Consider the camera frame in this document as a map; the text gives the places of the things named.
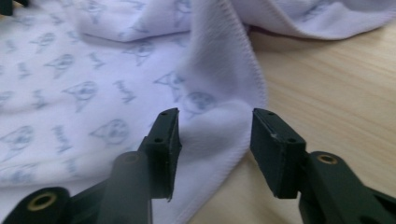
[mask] black object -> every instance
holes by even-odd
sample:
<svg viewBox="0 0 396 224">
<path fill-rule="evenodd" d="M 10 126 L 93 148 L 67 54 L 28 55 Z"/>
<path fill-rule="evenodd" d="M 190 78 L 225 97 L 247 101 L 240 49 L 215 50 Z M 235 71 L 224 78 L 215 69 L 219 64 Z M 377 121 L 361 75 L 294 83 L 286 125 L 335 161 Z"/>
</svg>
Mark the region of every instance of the black object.
<svg viewBox="0 0 396 224">
<path fill-rule="evenodd" d="M 307 224 L 395 224 L 396 199 L 365 187 L 339 157 L 305 140 L 271 111 L 254 109 L 250 149 L 275 197 L 295 199 Z"/>
<path fill-rule="evenodd" d="M 13 0 L 0 0 L 0 15 L 12 16 L 14 11 L 13 2 Z M 15 0 L 15 2 L 20 3 L 24 7 L 29 6 L 29 0 Z"/>
<path fill-rule="evenodd" d="M 70 197 L 40 189 L 20 201 L 3 224 L 146 224 L 151 199 L 172 198 L 181 150 L 177 108 L 163 111 L 137 151 L 114 161 L 110 178 Z"/>
</svg>

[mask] light wood surface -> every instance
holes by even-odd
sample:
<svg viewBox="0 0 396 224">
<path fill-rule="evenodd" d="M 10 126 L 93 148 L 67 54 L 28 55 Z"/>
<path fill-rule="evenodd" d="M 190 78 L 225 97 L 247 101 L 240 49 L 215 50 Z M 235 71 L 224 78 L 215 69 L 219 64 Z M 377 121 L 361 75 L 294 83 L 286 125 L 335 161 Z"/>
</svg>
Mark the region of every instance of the light wood surface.
<svg viewBox="0 0 396 224">
<path fill-rule="evenodd" d="M 361 181 L 396 197 L 396 22 L 342 41 L 253 33 L 268 109 L 307 142 L 343 158 Z M 279 200 L 252 155 L 191 224 L 302 223 L 297 200 Z"/>
</svg>

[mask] cloth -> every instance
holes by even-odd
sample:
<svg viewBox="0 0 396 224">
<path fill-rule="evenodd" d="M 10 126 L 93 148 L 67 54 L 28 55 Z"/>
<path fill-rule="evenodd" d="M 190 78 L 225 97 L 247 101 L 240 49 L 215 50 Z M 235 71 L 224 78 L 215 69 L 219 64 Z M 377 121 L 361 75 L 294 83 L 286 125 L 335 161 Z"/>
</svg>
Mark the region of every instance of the cloth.
<svg viewBox="0 0 396 224">
<path fill-rule="evenodd" d="M 173 200 L 186 223 L 248 149 L 263 75 L 243 25 L 340 39 L 395 16 L 393 0 L 32 0 L 0 20 L 0 219 L 48 186 L 106 178 L 163 110 L 180 110 Z"/>
</svg>

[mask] wood grain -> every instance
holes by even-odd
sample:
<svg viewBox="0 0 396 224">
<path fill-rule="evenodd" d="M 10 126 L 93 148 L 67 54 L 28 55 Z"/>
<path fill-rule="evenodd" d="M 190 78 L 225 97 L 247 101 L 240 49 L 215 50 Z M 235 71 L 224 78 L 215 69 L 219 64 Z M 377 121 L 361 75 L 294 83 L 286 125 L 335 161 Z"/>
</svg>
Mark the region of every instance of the wood grain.
<svg viewBox="0 0 396 224">
<path fill-rule="evenodd" d="M 276 112 L 308 151 L 343 158 L 361 181 L 396 197 L 396 22 L 342 41 L 251 34 Z M 273 198 L 250 153 L 191 220 L 302 223 L 297 200 Z"/>
</svg>

